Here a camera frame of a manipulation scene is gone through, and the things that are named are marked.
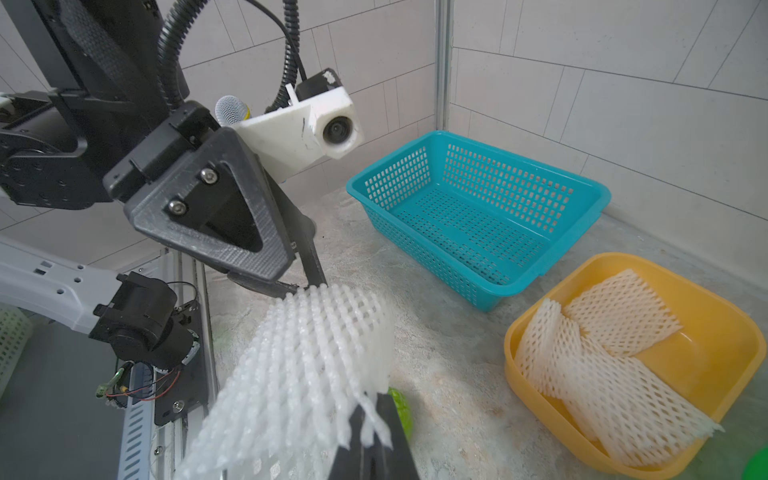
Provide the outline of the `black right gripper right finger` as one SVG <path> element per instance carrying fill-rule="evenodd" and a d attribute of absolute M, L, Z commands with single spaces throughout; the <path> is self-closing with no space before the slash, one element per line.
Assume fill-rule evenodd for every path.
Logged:
<path fill-rule="evenodd" d="M 376 439 L 373 447 L 373 478 L 378 480 L 418 480 L 419 474 L 408 445 L 394 399 L 379 394 L 377 413 L 390 429 L 391 445 Z"/>

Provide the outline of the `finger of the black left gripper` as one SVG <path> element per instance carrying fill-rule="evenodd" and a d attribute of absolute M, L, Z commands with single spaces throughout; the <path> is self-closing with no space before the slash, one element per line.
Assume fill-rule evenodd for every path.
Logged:
<path fill-rule="evenodd" d="M 326 284 L 327 280 L 314 243 L 317 232 L 316 224 L 299 210 L 270 175 L 267 175 L 267 178 L 290 240 L 291 256 L 288 266 L 291 266 L 295 258 L 299 257 L 308 285 L 301 287 L 282 282 L 280 279 L 267 281 L 234 271 L 230 271 L 227 278 L 247 290 L 271 298 L 283 299 L 288 294 L 296 294 L 298 291 L 306 290 L 311 286 L 319 287 Z"/>

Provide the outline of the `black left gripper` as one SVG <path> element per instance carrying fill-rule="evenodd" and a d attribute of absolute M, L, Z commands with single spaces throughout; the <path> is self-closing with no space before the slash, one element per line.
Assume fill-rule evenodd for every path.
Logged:
<path fill-rule="evenodd" d="M 49 84 L 10 95 L 1 110 L 4 197 L 82 210 L 112 200 L 111 171 L 140 184 L 160 176 L 124 205 L 137 231 L 225 273 L 265 282 L 285 273 L 290 241 L 257 155 L 234 130 L 213 133 L 217 122 L 188 98 L 179 57 L 202 2 L 168 13 L 153 1 L 4 7 Z M 174 163 L 163 139 L 202 146 Z"/>

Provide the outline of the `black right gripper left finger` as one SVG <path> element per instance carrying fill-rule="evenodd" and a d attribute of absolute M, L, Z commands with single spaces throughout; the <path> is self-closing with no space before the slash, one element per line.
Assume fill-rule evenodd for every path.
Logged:
<path fill-rule="evenodd" d="M 375 459 L 361 442 L 365 412 L 358 406 L 350 417 L 352 436 L 348 447 L 340 446 L 335 454 L 328 480 L 371 480 L 375 478 Z"/>

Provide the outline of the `green custard apple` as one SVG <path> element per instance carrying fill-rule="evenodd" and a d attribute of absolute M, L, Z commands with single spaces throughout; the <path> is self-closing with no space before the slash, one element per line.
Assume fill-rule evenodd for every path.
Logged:
<path fill-rule="evenodd" d="M 394 388 L 390 387 L 388 389 L 388 394 L 392 397 L 395 407 L 397 409 L 398 418 L 401 422 L 404 434 L 406 436 L 406 439 L 408 442 L 411 441 L 412 433 L 413 433 L 413 415 L 410 408 L 410 404 L 407 400 L 407 397 L 405 394 Z"/>

